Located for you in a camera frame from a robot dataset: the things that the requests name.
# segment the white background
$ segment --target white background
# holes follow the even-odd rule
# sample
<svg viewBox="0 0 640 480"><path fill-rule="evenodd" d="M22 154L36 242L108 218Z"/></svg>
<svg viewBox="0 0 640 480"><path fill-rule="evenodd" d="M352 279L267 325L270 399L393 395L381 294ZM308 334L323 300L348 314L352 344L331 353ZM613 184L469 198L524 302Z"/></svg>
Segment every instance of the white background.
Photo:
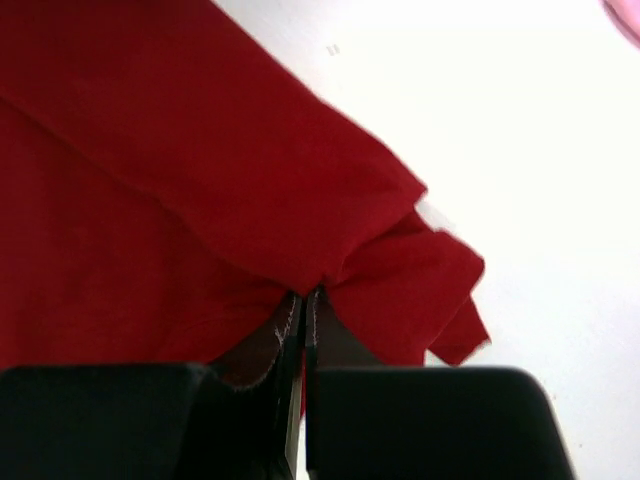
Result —
<svg viewBox="0 0 640 480"><path fill-rule="evenodd" d="M486 258L470 363L540 380L581 479L640 479L640 51L597 1L219 4Z"/></svg>

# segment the red garment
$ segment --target red garment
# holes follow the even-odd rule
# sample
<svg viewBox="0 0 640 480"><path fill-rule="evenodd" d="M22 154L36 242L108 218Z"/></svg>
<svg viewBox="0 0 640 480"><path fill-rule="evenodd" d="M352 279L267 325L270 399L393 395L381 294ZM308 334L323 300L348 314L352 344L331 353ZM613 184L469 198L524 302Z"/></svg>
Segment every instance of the red garment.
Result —
<svg viewBox="0 0 640 480"><path fill-rule="evenodd" d="M423 185L209 1L0 9L0 366L208 362L320 283L387 362L486 340Z"/></svg>

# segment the black object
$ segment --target black object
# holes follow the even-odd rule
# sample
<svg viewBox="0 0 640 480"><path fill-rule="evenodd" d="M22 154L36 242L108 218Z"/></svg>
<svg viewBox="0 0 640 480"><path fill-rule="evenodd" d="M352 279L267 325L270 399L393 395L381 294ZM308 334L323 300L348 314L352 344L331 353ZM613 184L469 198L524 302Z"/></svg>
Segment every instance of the black object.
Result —
<svg viewBox="0 0 640 480"><path fill-rule="evenodd" d="M301 304L251 388L224 381L222 363L1 373L0 478L292 480L303 348L314 479L574 478L527 374L385 367L322 291Z"/></svg>

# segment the red cloth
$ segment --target red cloth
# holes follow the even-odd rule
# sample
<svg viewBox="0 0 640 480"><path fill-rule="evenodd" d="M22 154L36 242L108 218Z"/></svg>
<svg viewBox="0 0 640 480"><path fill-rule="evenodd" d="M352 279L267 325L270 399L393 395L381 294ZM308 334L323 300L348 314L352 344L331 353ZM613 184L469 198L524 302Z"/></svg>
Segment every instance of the red cloth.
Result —
<svg viewBox="0 0 640 480"><path fill-rule="evenodd" d="M320 283L390 363L486 340L423 185L213 4L0 8L0 366L208 362Z"/></svg>

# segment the pink object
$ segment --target pink object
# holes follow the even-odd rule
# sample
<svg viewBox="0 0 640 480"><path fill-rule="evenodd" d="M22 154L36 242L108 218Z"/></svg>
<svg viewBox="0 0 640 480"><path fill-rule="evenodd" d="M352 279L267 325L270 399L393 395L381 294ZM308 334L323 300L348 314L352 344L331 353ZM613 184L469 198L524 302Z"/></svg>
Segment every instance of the pink object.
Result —
<svg viewBox="0 0 640 480"><path fill-rule="evenodd" d="M604 7L618 30L640 48L640 0L604 0Z"/></svg>

